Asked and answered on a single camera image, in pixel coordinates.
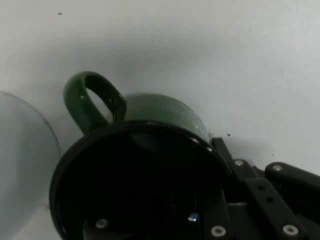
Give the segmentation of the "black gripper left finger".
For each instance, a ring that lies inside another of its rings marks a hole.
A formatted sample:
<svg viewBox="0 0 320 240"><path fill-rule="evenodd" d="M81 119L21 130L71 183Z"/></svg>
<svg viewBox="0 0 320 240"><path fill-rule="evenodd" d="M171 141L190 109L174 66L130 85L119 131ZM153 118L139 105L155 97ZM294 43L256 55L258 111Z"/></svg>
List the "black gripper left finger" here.
<svg viewBox="0 0 320 240"><path fill-rule="evenodd" d="M232 240L220 187L171 188L114 200L82 225L85 240Z"/></svg>

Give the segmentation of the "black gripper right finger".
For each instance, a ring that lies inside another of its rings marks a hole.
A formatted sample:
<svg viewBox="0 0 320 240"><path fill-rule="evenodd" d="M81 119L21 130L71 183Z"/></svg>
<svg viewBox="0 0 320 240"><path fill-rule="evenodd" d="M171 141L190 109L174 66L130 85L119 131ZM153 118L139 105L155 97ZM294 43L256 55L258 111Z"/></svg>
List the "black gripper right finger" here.
<svg viewBox="0 0 320 240"><path fill-rule="evenodd" d="M211 140L232 175L221 188L232 240L317 240L320 237L320 177L272 162L264 170L233 159L222 138Z"/></svg>

